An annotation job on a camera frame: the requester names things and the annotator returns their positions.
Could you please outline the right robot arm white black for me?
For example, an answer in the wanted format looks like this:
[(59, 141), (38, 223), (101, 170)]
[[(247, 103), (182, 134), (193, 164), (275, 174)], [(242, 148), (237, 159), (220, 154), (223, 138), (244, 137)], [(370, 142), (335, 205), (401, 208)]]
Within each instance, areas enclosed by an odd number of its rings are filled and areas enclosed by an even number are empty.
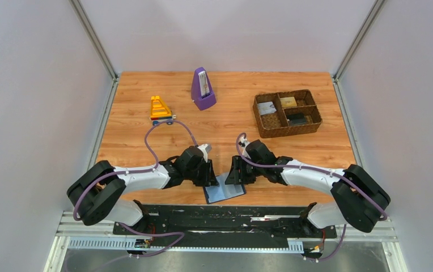
[(276, 157), (259, 139), (250, 142), (245, 133), (237, 137), (235, 146), (238, 154), (226, 184), (252, 184), (264, 177), (274, 184), (305, 187), (333, 197), (333, 202), (311, 203), (301, 213), (300, 229), (306, 236), (336, 224), (370, 233), (377, 222), (388, 218), (389, 194), (359, 165), (325, 168), (288, 156)]

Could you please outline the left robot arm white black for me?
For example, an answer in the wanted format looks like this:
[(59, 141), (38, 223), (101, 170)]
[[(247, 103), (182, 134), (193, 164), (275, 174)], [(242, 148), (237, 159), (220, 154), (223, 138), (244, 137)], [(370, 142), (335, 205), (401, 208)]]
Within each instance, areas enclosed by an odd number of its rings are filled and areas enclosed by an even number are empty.
[(181, 155), (147, 168), (114, 167), (102, 160), (68, 188), (66, 194), (74, 205), (73, 217), (86, 226), (102, 220), (119, 222), (134, 233), (143, 234), (150, 226), (143, 206), (121, 196), (147, 189), (169, 189), (185, 180), (200, 187), (216, 186), (213, 163), (208, 158), (210, 150), (209, 144), (190, 146)]

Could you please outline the blue leather card holder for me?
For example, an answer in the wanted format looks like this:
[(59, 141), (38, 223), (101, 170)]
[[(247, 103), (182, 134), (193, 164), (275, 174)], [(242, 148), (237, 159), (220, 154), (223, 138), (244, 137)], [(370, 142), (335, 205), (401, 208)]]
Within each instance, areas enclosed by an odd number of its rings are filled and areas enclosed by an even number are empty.
[(217, 186), (203, 187), (205, 200), (207, 204), (213, 204), (227, 199), (243, 196), (246, 194), (244, 185), (226, 185), (225, 181), (229, 173), (222, 173), (216, 177)]

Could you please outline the white silver card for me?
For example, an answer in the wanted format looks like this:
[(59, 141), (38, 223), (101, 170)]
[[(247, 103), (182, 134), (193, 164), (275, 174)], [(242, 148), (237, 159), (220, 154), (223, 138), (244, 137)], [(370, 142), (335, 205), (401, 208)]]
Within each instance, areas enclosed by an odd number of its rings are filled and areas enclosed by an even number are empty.
[(277, 112), (277, 109), (272, 101), (257, 103), (257, 109), (260, 116)]

